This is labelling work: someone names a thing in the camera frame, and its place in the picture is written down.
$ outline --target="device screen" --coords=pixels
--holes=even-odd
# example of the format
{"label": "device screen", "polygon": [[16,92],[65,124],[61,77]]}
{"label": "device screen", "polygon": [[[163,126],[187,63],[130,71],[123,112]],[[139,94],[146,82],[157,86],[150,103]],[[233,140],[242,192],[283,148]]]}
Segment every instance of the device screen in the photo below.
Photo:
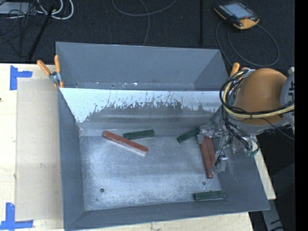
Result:
{"label": "device screen", "polygon": [[224,7],[229,10],[232,14],[234,14],[237,18],[243,18],[245,16],[249,17],[252,16],[252,14],[244,9],[241,5],[238,3],[232,3],[224,5]]}

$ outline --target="handheld device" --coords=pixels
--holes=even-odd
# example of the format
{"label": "handheld device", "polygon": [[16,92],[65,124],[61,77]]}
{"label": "handheld device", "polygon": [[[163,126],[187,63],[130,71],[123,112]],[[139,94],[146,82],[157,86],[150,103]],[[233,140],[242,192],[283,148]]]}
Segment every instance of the handheld device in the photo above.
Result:
{"label": "handheld device", "polygon": [[222,19],[238,29],[251,28],[260,20],[255,12],[239,0],[216,4],[214,11]]}

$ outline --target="wooden table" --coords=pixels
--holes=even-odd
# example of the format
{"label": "wooden table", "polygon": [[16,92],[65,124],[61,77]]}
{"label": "wooden table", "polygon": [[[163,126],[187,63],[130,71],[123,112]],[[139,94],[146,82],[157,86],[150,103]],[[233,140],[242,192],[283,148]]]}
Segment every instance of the wooden table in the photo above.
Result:
{"label": "wooden table", "polygon": [[[32,71],[10,90],[10,67]],[[54,65],[47,66],[52,72]],[[63,230],[57,91],[36,64],[0,64],[0,221],[5,203],[29,230]],[[275,199],[261,152],[256,156],[268,199]],[[101,231],[252,231],[248,213],[100,229]]]}

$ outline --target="blue tape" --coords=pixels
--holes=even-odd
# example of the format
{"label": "blue tape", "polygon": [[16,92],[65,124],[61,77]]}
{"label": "blue tape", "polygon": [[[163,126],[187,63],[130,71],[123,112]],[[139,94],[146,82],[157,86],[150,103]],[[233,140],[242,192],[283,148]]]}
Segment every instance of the blue tape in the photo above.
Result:
{"label": "blue tape", "polygon": [[6,203],[5,221],[0,223],[0,230],[25,229],[32,228],[33,220],[31,221],[17,221],[15,222],[15,205]]}
{"label": "blue tape", "polygon": [[10,90],[17,89],[17,78],[31,78],[31,71],[18,72],[18,68],[11,65],[11,79],[10,79]]}

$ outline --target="green wooden block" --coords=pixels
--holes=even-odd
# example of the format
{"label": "green wooden block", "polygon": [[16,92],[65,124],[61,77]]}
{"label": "green wooden block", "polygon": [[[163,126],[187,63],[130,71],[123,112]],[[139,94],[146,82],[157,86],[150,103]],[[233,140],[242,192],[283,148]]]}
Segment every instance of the green wooden block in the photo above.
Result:
{"label": "green wooden block", "polygon": [[193,130],[191,130],[191,131],[189,131],[187,133],[184,133],[184,134],[178,136],[177,137],[177,141],[179,143],[182,143],[182,142],[184,142],[184,141],[186,141],[186,140],[188,140],[188,139],[190,139],[192,137],[197,136],[199,134],[199,132],[200,132],[200,129],[199,128],[195,128],[195,129],[193,129]]}
{"label": "green wooden block", "polygon": [[123,137],[128,140],[135,140],[135,139],[153,137],[154,135],[155,135],[154,130],[150,129],[150,130],[144,130],[144,131],[124,133]]}
{"label": "green wooden block", "polygon": [[224,191],[210,191],[210,192],[198,192],[193,194],[193,199],[196,201],[224,198],[226,196]]}

